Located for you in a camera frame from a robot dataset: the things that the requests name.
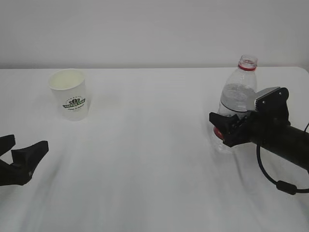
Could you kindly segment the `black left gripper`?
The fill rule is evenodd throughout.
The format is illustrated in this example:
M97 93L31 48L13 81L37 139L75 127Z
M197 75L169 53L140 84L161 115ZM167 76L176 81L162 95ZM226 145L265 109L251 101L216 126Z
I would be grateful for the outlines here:
M13 134L0 137L0 156L10 151L14 146L15 136ZM47 141L40 141L26 148L11 150L13 163L8 164L0 161L0 185L23 186L27 184L48 151Z

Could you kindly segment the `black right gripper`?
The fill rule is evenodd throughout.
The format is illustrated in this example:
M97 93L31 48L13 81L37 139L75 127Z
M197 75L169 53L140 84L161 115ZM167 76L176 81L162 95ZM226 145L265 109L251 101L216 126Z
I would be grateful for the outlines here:
M261 144L277 131L290 125L287 106L263 113L252 111L243 118L211 112L209 121L222 134L223 143L228 147L250 142Z

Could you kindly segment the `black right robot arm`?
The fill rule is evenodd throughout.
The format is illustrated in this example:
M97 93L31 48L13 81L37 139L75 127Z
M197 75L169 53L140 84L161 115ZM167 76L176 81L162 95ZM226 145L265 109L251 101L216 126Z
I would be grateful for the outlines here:
M305 169L309 169L309 134L291 126L287 106L269 112L251 111L248 116L227 117L209 113L209 121L228 147L254 143Z

